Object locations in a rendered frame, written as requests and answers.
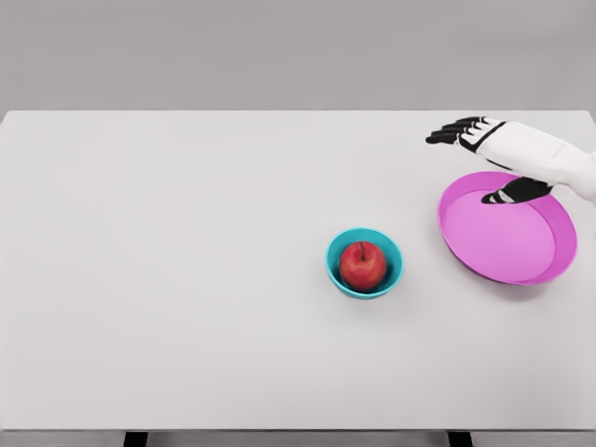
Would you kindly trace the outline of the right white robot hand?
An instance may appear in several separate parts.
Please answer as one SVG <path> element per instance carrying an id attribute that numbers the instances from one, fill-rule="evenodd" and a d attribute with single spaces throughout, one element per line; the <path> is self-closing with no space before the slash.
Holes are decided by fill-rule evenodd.
<path id="1" fill-rule="evenodd" d="M 470 153 L 520 177 L 485 195 L 487 205 L 519 204 L 547 196 L 556 185 L 568 185 L 571 158 L 568 142 L 517 121 L 488 116 L 460 118 L 434 130 L 429 144 L 459 145 Z"/>

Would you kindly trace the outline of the pink plate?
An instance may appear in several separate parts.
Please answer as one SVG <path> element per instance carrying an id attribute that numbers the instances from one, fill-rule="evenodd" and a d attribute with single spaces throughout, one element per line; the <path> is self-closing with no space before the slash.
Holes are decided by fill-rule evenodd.
<path id="1" fill-rule="evenodd" d="M 516 178 L 479 171 L 455 180 L 439 200 L 439 229 L 454 256 L 484 278 L 523 286 L 550 282 L 575 260 L 576 227 L 552 195 L 521 204 L 481 202 Z"/>

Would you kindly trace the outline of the red apple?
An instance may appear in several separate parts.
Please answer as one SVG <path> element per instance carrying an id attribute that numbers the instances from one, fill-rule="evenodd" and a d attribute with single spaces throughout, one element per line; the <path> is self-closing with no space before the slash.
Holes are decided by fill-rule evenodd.
<path id="1" fill-rule="evenodd" d="M 385 278 L 387 261 L 384 252 L 369 241 L 347 246 L 340 256 L 339 273 L 344 283 L 355 291 L 368 292 Z"/>

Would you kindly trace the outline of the blue bowl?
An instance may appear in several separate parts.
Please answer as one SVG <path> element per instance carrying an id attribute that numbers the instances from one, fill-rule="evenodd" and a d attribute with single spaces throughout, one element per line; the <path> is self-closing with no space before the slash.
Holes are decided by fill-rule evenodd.
<path id="1" fill-rule="evenodd" d="M 357 291 L 349 286 L 340 274 L 340 259 L 345 249 L 357 242 L 370 242 L 385 255 L 387 271 L 380 283 L 370 291 Z M 360 300 L 371 300 L 391 291 L 401 280 L 404 258 L 400 247 L 388 235 L 367 227 L 346 229 L 337 234 L 328 244 L 325 254 L 328 275 L 336 288 L 346 296 Z"/>

